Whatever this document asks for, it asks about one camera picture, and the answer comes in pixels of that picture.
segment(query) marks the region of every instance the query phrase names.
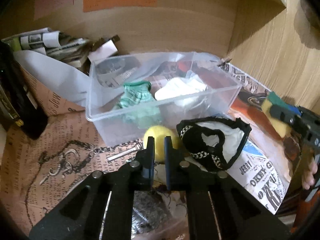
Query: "metal screw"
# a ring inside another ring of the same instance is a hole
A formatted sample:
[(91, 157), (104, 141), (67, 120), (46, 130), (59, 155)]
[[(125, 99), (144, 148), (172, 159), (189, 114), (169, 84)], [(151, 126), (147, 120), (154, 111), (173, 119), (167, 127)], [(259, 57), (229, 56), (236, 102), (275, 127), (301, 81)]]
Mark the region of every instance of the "metal screw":
[(187, 168), (190, 166), (190, 163), (187, 161), (181, 161), (179, 164), (180, 164), (180, 167), (182, 168)]
[(92, 177), (94, 177), (95, 179), (97, 179), (97, 178), (100, 178), (102, 174), (103, 174), (102, 171), (94, 171), (94, 172), (92, 173)]
[(225, 171), (218, 171), (217, 175), (219, 178), (225, 179), (226, 177), (228, 177), (228, 173), (226, 173)]
[(132, 161), (129, 163), (129, 165), (133, 168), (139, 167), (140, 166), (140, 162), (138, 161)]

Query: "metal bolt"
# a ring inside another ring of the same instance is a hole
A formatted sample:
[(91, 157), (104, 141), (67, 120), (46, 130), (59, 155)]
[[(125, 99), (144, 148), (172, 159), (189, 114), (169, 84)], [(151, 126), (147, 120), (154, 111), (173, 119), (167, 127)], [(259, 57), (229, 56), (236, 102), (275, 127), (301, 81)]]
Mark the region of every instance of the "metal bolt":
[(94, 171), (94, 172), (92, 173), (92, 177), (94, 177), (95, 179), (97, 179), (97, 178), (100, 178), (102, 174), (103, 174), (102, 171)]
[(182, 168), (187, 168), (190, 166), (190, 163), (187, 161), (181, 161), (179, 164), (180, 164), (180, 167)]
[(140, 162), (138, 161), (132, 161), (129, 163), (129, 165), (133, 168), (139, 167), (140, 166)]
[(225, 179), (226, 177), (228, 177), (228, 173), (226, 173), (225, 171), (218, 171), (217, 175), (219, 178)]

